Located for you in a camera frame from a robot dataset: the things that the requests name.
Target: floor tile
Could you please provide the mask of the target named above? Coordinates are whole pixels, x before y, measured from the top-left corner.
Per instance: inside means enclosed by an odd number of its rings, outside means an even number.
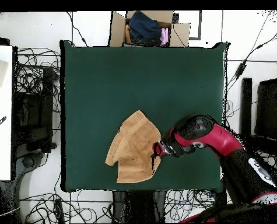
[[[107,46],[110,34],[111,11],[73,12],[73,25],[79,29],[88,46]],[[74,45],[84,47],[77,30],[73,30]]]
[[[64,200],[69,200],[69,194],[60,189],[60,149],[59,145],[49,153],[47,163],[44,166],[38,167],[34,171],[25,174],[20,187],[20,199],[45,193],[54,193],[54,186],[56,184],[56,193]]]
[[[214,201],[213,198],[209,198],[206,195],[200,197],[200,194],[197,194],[196,197],[208,206]],[[180,222],[205,210],[202,205],[199,205],[199,203],[194,200],[194,195],[191,190],[168,191],[165,203],[165,222],[168,223]]]
[[[72,200],[77,201],[112,201],[112,191],[103,190],[82,190],[72,193]]]
[[[199,10],[175,10],[179,14],[179,23],[190,23],[189,38],[198,37]]]
[[[246,59],[266,18],[267,13],[263,10],[224,10],[223,41],[231,43],[228,59]],[[276,33],[277,16],[270,15],[255,47],[268,41]],[[254,51],[249,59],[277,61],[277,39]]]
[[[0,14],[0,37],[19,48],[47,47],[59,52],[59,41],[72,38],[72,25],[65,12],[5,12]]]
[[[227,77],[232,78],[236,69],[239,66],[239,62],[229,61],[227,64]],[[227,99],[230,100],[230,110],[227,115],[240,108],[240,95],[241,95],[241,80],[243,78],[252,78],[253,80],[253,102],[257,101],[257,88],[261,81],[277,78],[277,65],[274,62],[248,62],[246,63],[246,69],[238,81],[229,89]],[[257,105],[252,106],[252,122],[251,133],[254,133],[255,119],[256,119]],[[236,111],[232,117],[228,118],[230,128],[239,133],[240,112]]]
[[[60,68],[60,52],[46,48],[20,48],[18,47],[18,60],[26,65],[54,66]]]
[[[222,10],[203,10],[201,40],[190,40],[190,47],[211,48],[221,42]]]
[[[89,203],[89,202],[62,202],[62,209],[65,213],[64,221],[69,223],[111,223],[111,218],[108,212],[109,202],[106,203]],[[41,224],[42,219],[45,219],[46,223],[56,223],[57,219],[51,212],[54,209],[54,203],[52,201],[21,201],[20,202],[20,214],[22,221],[36,224]]]
[[[226,202],[227,202],[227,204],[232,204],[233,203],[232,200],[230,199],[228,191],[226,191]]]

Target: black cable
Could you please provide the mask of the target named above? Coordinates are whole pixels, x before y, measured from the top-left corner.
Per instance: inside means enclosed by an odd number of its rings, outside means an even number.
[[[104,216],[107,216],[108,218],[114,219],[115,221],[119,222],[119,220],[117,220],[116,218],[114,218],[114,217],[112,216],[112,214],[109,213],[109,211],[110,211],[110,209],[111,209],[111,207],[112,207],[113,205],[114,205],[114,202],[110,203],[109,206],[108,206],[107,208],[106,208],[106,207],[102,207],[103,215],[102,215],[102,216],[99,216],[98,218],[96,218],[96,220],[95,220],[93,223],[97,223],[97,221],[98,221],[99,219],[101,219],[102,217],[104,217]]]
[[[61,92],[59,92],[59,93],[57,94],[57,100],[58,100],[58,103],[59,103],[59,104],[61,104],[61,99],[60,99],[60,97],[61,97]]]
[[[90,221],[90,220],[93,218],[93,212],[94,212],[94,214],[95,214],[95,216],[96,216],[96,218],[97,218],[96,212],[95,212],[95,211],[92,212],[92,210],[89,209],[89,208],[86,208],[86,209],[83,209],[82,211],[80,211],[79,195],[80,195],[80,193],[81,193],[83,190],[76,190],[75,192],[77,192],[77,191],[79,191],[79,193],[78,193],[78,195],[77,195],[78,213],[81,213],[81,212],[83,212],[84,210],[88,210],[88,211],[90,212],[90,214],[91,214],[90,219],[85,219],[85,221]]]
[[[54,53],[54,55],[57,54],[57,52],[52,51],[50,49],[47,49],[48,51],[44,51],[41,52],[37,55],[34,54],[33,48],[26,48],[20,51],[26,51],[26,50],[30,50],[32,55],[28,55],[26,57],[28,57],[27,62],[23,65],[21,63],[19,63],[19,69],[18,69],[18,91],[21,92],[21,89],[25,90],[26,93],[32,93],[32,94],[42,94],[42,83],[43,83],[43,72],[42,72],[42,66],[44,63],[50,65],[49,68],[53,68],[55,70],[55,74],[57,77],[55,77],[54,79],[59,79],[59,75],[57,75],[57,73],[60,72],[60,69],[58,67],[58,57],[56,56],[56,61],[54,61],[53,63],[50,62],[42,62],[40,65],[37,65],[37,57],[46,53]],[[29,65],[31,65],[30,61],[34,61],[34,66],[35,67],[25,67],[25,65],[27,65],[27,63]],[[52,108],[53,112],[59,113],[60,116],[60,111],[58,109],[58,99],[59,99],[59,94],[60,92],[58,92],[58,87],[53,85],[53,92],[51,92],[49,89],[47,89],[48,91],[50,91],[50,93],[52,93],[53,98],[55,99],[55,103],[53,102],[53,105],[55,105],[56,109],[53,109],[53,106],[49,106],[49,104],[47,104],[47,107]],[[52,137],[57,133],[57,131],[59,130],[60,124],[58,126],[58,128],[55,130],[55,132],[53,133]]]
[[[59,176],[58,176],[58,178],[57,178],[57,182],[55,183],[55,185],[54,185],[54,192],[55,192],[55,194],[57,193],[57,191],[56,191],[56,186],[57,186],[57,183],[59,182],[59,179],[61,178],[61,171],[60,171],[60,173],[59,173]]]
[[[38,73],[42,73],[42,72],[40,72],[40,70],[38,70],[39,67],[47,67],[47,68],[53,68],[55,70],[55,72],[60,73],[59,60],[58,60],[57,52],[52,51],[52,50],[47,49],[47,48],[44,48],[44,49],[46,49],[48,51],[41,52],[39,54],[34,54],[33,49],[35,49],[35,48],[28,48],[27,49],[27,50],[30,50],[32,54],[20,54],[20,53],[18,53],[18,56],[28,57],[28,60],[23,65],[24,67],[33,68]],[[56,57],[56,61],[54,61],[52,64],[49,63],[49,62],[42,62],[40,65],[38,65],[37,64],[37,57],[43,56],[43,55],[47,55],[46,53],[53,53],[54,56]],[[43,63],[48,63],[48,64],[50,64],[50,66],[44,66]]]
[[[182,42],[180,36],[178,35],[178,33],[176,32],[176,30],[174,29],[174,24],[171,24],[171,25],[172,25],[172,27],[173,27],[174,32],[175,32],[176,35],[178,36],[178,39],[181,41],[182,45],[183,45],[184,47],[187,47],[186,45],[184,45],[184,43]]]
[[[58,217],[59,217],[59,215],[58,215],[57,209],[55,208],[55,206],[54,206],[53,209],[49,209],[48,205],[46,204],[47,200],[49,200],[50,198],[53,198],[53,203],[54,203],[55,197],[58,197],[61,200],[62,203],[68,204],[70,207],[73,208],[73,210],[70,210],[68,213],[64,213],[64,216],[68,217],[68,220],[66,220],[65,222],[70,222],[73,217],[78,215],[78,216],[80,216],[80,218],[83,220],[84,223],[87,223],[86,221],[90,221],[93,218],[93,213],[94,213],[94,215],[95,215],[95,217],[97,219],[96,212],[93,209],[90,209],[90,208],[80,209],[80,207],[78,209],[76,209],[70,202],[66,202],[66,201],[62,200],[62,198],[59,195],[52,194],[52,193],[48,193],[48,194],[50,195],[50,197],[48,199],[41,198],[39,200],[39,202],[37,203],[37,205],[35,207],[33,207],[31,212],[26,216],[26,222],[29,220],[30,215],[32,215],[32,214],[37,212],[41,216],[41,219],[37,220],[35,222],[32,222],[32,223],[37,223],[39,221],[42,221],[42,223],[45,223],[46,219],[48,219],[49,223],[58,223]],[[39,196],[42,196],[42,195],[32,196],[30,198],[39,197]],[[39,210],[41,210],[41,209],[43,209],[46,212],[46,214],[47,214],[47,216],[45,218],[41,215],[41,213],[39,213]],[[83,211],[85,211],[85,210],[90,211],[90,213],[91,213],[90,219],[84,219],[83,216],[81,215],[81,213]],[[54,215],[57,220],[56,221],[51,220],[51,218],[50,218],[51,215]]]
[[[45,48],[45,47],[27,47],[27,48],[20,48],[18,52],[22,52],[22,51],[28,51],[28,50],[31,50],[31,49],[46,49],[52,53],[54,53],[55,55],[58,55],[58,56],[61,56],[57,51],[53,51],[49,48]]]
[[[115,218],[114,215],[113,215],[112,212],[111,212],[111,207],[112,207],[115,203],[118,203],[118,202],[113,202],[113,204],[110,204],[110,205],[108,206],[108,213],[109,213],[110,218],[111,218],[112,220],[114,220],[114,221],[120,223],[120,220],[118,220],[117,218]]]
[[[45,161],[45,163],[44,164],[42,164],[42,165],[39,165],[39,167],[43,167],[46,163],[47,163],[47,160],[48,160],[48,156],[49,156],[49,153],[47,153],[47,156],[46,156],[46,161]]]
[[[225,120],[225,126],[230,128],[230,124],[229,124],[228,120]]]
[[[67,14],[69,15],[69,17],[70,17],[72,27],[78,31],[78,33],[79,33],[79,35],[80,35],[80,37],[81,37],[81,40],[85,43],[85,46],[87,46],[86,41],[85,41],[85,39],[82,37],[82,35],[81,35],[79,29],[76,28],[76,27],[74,26],[72,16],[70,15],[69,12],[66,11],[66,13],[67,13]]]
[[[229,115],[226,116],[226,121],[227,121],[227,119],[228,119],[229,117],[234,116],[234,113],[235,113],[236,111],[239,111],[240,109],[241,109],[241,107],[239,107],[239,108],[238,108],[237,110],[235,110],[235,111],[234,111],[234,109],[233,109],[233,111],[232,111]]]
[[[195,208],[209,209],[214,207],[209,196],[209,191],[211,190],[188,190],[186,197],[183,196],[184,190],[169,191],[166,195],[167,202],[164,207],[165,216],[170,214],[171,220],[176,222],[187,218],[190,212]],[[170,193],[174,193],[173,198],[170,198]],[[182,210],[181,216],[178,214],[178,210]]]
[[[264,22],[264,24],[262,25],[261,30],[260,30],[258,36],[260,35],[260,33],[261,33],[261,31],[262,31],[262,28],[263,28],[264,25],[265,25],[265,22]],[[258,49],[260,49],[261,47],[263,47],[264,45],[268,44],[268,43],[269,43],[270,41],[272,41],[276,36],[277,36],[277,33],[276,33],[276,34],[273,36],[273,38],[271,38],[270,40],[266,41],[265,43],[263,43],[263,44],[261,44],[261,45],[258,45],[255,49],[252,48],[252,50],[250,51],[250,53],[248,54],[248,56],[246,57],[246,59],[245,59],[245,60],[240,64],[240,66],[238,67],[238,70],[237,70],[236,73],[235,73],[235,75],[236,75],[236,80],[235,80],[234,83],[228,88],[227,91],[229,91],[229,90],[232,88],[232,86],[237,82],[238,78],[239,78],[239,77],[242,75],[242,73],[244,72],[248,57],[249,57],[255,50],[258,50]]]
[[[72,203],[71,203],[71,201],[72,201],[72,194],[71,193],[69,193],[70,194],[70,214],[69,214],[69,216],[70,216],[70,219],[69,219],[69,223],[71,224],[71,205],[72,205]]]

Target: dark blue cloth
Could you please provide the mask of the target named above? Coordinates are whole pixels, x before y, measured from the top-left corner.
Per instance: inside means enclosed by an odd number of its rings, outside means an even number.
[[[141,11],[136,11],[129,21],[130,39],[133,43],[159,46],[161,44],[161,28],[157,22]]]

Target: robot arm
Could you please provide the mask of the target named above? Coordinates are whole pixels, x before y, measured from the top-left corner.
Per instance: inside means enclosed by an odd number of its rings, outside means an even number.
[[[154,143],[154,156],[181,157],[195,148],[209,148],[220,161],[223,178],[234,204],[277,204],[277,188],[270,175],[241,143],[207,115],[187,116],[178,121],[161,141]]]

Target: folded towel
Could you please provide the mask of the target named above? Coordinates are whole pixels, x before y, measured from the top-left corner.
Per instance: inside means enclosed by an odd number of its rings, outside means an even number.
[[[137,183],[152,178],[160,164],[157,156],[152,169],[152,145],[160,132],[141,111],[134,112],[121,125],[109,148],[105,163],[118,161],[117,183]]]

